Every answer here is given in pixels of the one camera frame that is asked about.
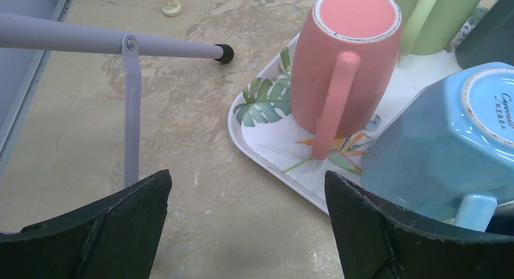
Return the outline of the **dark teal mug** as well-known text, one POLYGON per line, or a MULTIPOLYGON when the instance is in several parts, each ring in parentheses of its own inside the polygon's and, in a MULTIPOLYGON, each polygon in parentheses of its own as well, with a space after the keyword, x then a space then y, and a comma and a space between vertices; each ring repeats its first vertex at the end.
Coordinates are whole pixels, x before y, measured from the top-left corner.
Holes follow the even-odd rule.
POLYGON ((455 56, 462 69, 489 62, 513 65, 513 0, 497 0, 457 47, 455 56))

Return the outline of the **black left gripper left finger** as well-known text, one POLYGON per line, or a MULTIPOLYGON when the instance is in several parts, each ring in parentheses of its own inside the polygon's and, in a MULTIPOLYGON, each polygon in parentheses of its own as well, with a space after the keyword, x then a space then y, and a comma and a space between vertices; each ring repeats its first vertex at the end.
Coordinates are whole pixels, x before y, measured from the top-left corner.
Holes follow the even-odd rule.
POLYGON ((119 192, 1 235, 2 278, 148 278, 172 178, 160 170, 119 192))

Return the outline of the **pink ceramic mug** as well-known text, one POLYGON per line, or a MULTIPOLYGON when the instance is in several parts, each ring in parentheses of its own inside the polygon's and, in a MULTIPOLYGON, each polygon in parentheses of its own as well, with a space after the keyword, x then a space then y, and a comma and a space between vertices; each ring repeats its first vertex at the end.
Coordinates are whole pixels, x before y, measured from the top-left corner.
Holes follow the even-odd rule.
POLYGON ((394 0, 316 0, 292 63, 290 109, 324 160, 337 138, 369 123, 395 68, 401 10, 394 0))

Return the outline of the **light blue ceramic mug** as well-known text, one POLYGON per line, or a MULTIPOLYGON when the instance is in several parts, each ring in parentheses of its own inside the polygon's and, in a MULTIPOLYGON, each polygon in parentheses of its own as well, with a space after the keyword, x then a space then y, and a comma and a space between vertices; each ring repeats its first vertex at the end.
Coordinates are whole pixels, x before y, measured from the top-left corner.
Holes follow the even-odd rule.
POLYGON ((513 66, 490 62, 427 86, 362 158, 363 187, 483 232, 513 200, 513 66))

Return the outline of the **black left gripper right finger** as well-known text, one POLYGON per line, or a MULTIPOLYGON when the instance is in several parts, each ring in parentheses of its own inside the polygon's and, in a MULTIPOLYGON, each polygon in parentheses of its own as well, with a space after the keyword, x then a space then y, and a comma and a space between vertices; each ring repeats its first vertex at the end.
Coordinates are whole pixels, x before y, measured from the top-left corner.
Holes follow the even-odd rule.
POLYGON ((325 200, 346 278, 512 278, 513 217, 487 232, 453 226, 325 173, 325 200))

